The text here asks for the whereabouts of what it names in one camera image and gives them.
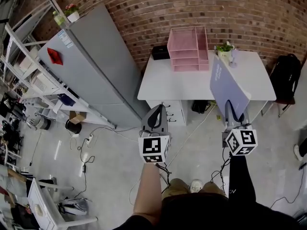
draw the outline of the white cabinet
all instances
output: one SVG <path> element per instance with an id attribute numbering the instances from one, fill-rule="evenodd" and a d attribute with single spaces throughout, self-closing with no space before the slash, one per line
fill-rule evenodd
<path id="1" fill-rule="evenodd" d="M 186 117 L 186 103 L 185 101 L 147 101 L 150 108 L 154 108 L 159 104 L 163 104 L 167 112 L 167 121 L 169 126 L 185 126 L 187 125 Z"/>

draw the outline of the drawer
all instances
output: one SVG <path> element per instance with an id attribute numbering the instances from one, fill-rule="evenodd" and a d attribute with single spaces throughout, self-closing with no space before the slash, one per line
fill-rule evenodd
<path id="1" fill-rule="evenodd" d="M 180 110 L 181 104 L 180 101 L 147 101 L 150 108 L 154 108 L 159 104 L 163 104 L 166 107 L 166 110 Z"/>

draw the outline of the potted plant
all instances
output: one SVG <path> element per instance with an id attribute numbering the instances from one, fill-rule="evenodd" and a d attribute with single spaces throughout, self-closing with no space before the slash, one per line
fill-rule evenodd
<path id="1" fill-rule="evenodd" d="M 65 9 L 65 16 L 70 22 L 75 22 L 80 18 L 78 7 L 75 4 L 71 3 L 70 5 L 67 5 Z"/>
<path id="2" fill-rule="evenodd" d="M 227 41 L 226 43 L 224 43 L 221 46 L 214 46 L 214 49 L 217 50 L 217 55 L 220 58 L 226 58 L 227 61 L 229 61 L 229 62 L 232 62 L 232 60 L 233 60 L 231 50 L 233 50 L 234 48 L 235 48 L 235 46 L 231 45 L 229 43 L 229 41 Z"/>

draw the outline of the gray refrigerator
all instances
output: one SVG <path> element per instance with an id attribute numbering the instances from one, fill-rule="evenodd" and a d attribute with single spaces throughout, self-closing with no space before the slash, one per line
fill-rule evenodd
<path id="1" fill-rule="evenodd" d="M 47 48 L 63 66 L 52 64 Z M 103 4 L 50 39 L 38 52 L 50 70 L 110 122 L 138 127 L 149 111 L 137 99 L 141 73 Z"/>

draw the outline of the purple board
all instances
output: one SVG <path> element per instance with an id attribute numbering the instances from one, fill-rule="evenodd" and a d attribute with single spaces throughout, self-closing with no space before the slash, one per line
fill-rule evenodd
<path id="1" fill-rule="evenodd" d="M 217 56 L 213 61 L 210 89 L 224 117 L 227 100 L 230 100 L 237 117 L 243 114 L 250 101 L 227 66 Z"/>

